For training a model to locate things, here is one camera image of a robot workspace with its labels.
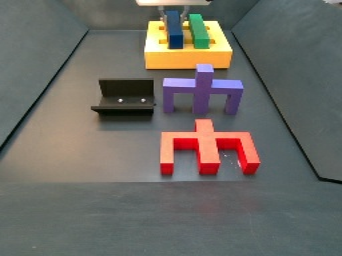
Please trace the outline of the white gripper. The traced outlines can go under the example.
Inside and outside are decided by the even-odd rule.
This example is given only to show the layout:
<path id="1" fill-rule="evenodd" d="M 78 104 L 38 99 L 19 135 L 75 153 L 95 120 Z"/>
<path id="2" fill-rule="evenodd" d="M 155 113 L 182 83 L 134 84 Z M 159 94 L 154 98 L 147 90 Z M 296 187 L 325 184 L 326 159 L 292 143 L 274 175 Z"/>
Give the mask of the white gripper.
<path id="1" fill-rule="evenodd" d="M 168 30 L 168 15 L 165 12 L 165 6 L 184 6 L 184 11 L 181 13 L 181 24 L 184 24 L 188 19 L 190 6 L 208 6 L 213 2 L 213 0 L 135 0 L 135 1 L 139 6 L 158 6 L 161 21 L 165 24 L 165 30 Z"/>

